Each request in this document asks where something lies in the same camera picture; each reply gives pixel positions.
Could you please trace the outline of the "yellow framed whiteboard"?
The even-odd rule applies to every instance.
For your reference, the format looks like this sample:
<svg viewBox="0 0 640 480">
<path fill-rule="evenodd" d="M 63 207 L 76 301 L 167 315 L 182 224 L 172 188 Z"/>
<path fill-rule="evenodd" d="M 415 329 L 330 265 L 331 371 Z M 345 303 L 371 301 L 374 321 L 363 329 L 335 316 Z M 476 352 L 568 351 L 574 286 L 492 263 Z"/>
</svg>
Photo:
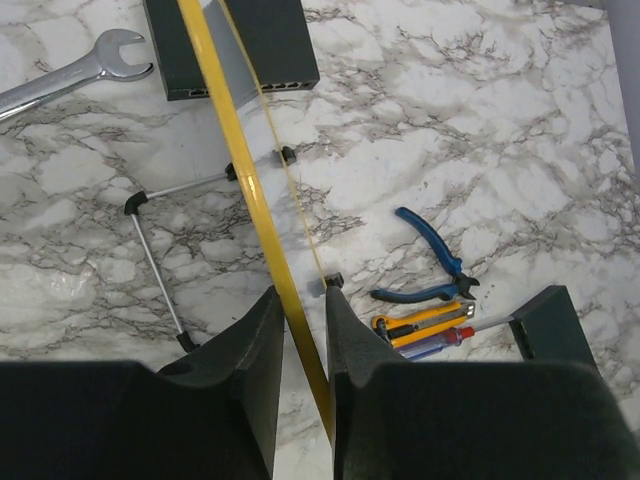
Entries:
<svg viewBox="0 0 640 480">
<path fill-rule="evenodd" d="M 199 69 L 216 111 L 289 330 L 329 438 L 329 382 L 312 335 L 324 317 L 321 265 L 266 98 L 223 1 L 182 1 Z"/>
</svg>

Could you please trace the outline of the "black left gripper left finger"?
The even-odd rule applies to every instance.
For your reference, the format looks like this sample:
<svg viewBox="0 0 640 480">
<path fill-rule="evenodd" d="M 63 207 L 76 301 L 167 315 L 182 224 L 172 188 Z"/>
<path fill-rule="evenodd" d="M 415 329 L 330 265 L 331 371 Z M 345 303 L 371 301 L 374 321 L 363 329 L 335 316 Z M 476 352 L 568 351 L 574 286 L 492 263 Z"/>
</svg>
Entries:
<svg viewBox="0 0 640 480">
<path fill-rule="evenodd" d="M 273 476 L 284 343 L 284 312 L 269 287 L 246 314 L 159 376 L 178 385 L 177 479 Z"/>
</svg>

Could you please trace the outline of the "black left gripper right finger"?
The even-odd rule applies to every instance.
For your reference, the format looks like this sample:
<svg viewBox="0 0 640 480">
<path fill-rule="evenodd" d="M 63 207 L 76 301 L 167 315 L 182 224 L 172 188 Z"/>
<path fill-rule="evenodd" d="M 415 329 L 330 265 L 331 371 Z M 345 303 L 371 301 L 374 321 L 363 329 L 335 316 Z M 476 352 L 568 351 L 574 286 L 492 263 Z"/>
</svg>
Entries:
<svg viewBox="0 0 640 480">
<path fill-rule="evenodd" d="M 337 479 L 481 479 L 497 468 L 488 369 L 412 363 L 326 292 L 333 474 Z"/>
</svg>

